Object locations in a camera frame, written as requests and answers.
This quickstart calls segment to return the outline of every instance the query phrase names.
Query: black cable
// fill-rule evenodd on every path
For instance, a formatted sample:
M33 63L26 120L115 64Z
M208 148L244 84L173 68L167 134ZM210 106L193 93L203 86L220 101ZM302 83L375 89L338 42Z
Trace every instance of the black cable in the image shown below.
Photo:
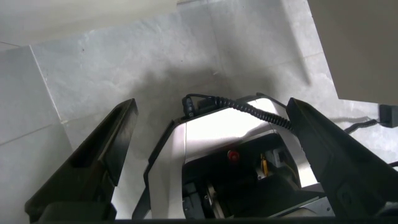
M281 126L283 128L286 128L288 130L292 130L292 124L290 121L286 118L283 118L279 115L266 112L260 109L257 109L248 103L243 103L243 102L237 102L235 100L231 100L228 98L224 97L219 97L219 96L207 96L207 95L202 95L202 94L188 94L186 97L191 97L191 96L196 96L196 97L201 97L201 98L206 98L211 100L217 108L234 108L238 111L242 111L245 113L249 113L252 116L255 116L256 118L259 118L263 121L270 122L272 124L276 124L278 126Z
M391 162L389 165L392 166L392 167L397 167L398 166L398 161Z
M372 119L372 120L365 121L365 122L355 123L355 124L351 125L350 127L344 129L344 131L347 134L351 134L354 131L356 131L358 128L367 128L367 127L370 127L370 126L374 126L374 125L376 125L378 123L379 122L377 120Z

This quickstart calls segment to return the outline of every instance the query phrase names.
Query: red button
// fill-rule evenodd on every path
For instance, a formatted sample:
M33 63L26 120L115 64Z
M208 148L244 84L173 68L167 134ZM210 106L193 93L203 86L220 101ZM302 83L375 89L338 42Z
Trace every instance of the red button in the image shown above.
M231 162L239 162L239 153L236 151L228 151L228 159Z

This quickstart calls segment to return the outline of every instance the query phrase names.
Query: white wall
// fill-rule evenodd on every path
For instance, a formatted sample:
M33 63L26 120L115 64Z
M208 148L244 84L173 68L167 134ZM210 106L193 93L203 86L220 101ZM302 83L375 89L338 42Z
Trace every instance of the white wall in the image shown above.
M0 0L0 42L29 45L170 12L177 0Z

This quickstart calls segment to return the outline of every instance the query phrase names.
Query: black coiled cable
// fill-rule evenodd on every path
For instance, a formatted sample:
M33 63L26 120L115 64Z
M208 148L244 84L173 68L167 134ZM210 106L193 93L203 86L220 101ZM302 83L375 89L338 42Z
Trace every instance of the black coiled cable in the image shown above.
M256 118L261 119L263 121L267 121L272 124L276 124L278 126L286 128L288 130L292 130L292 124L290 123L290 121L288 119L283 118L279 115L270 113L270 112L266 112L266 111L257 109L248 103L237 102L235 100L231 100L231 99L219 97L219 96L207 96L207 95L201 95L201 94L188 94L187 95L187 97L191 97L191 96L206 98L206 99L212 101L217 108L224 108L224 107L234 108L238 111L249 113L252 116L255 116Z
M351 134L351 133L353 133L354 131L356 131L358 128L367 128L367 127L376 125L376 124L378 124L378 123L379 123L379 122L378 122L376 119L372 119L372 120L365 121L365 122L361 122L361 123L355 123L355 124L351 125L350 127L344 129L344 131L345 131L347 134Z

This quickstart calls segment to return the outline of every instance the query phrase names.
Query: yellow component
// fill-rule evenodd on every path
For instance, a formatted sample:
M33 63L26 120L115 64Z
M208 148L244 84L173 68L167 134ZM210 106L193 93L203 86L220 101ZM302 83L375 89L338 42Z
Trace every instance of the yellow component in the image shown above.
M264 172L264 175L265 175L266 177L268 177L268 166L267 166L267 161L266 161L266 159L264 158L264 155L263 155L263 154L261 154L261 168L262 168L262 171Z

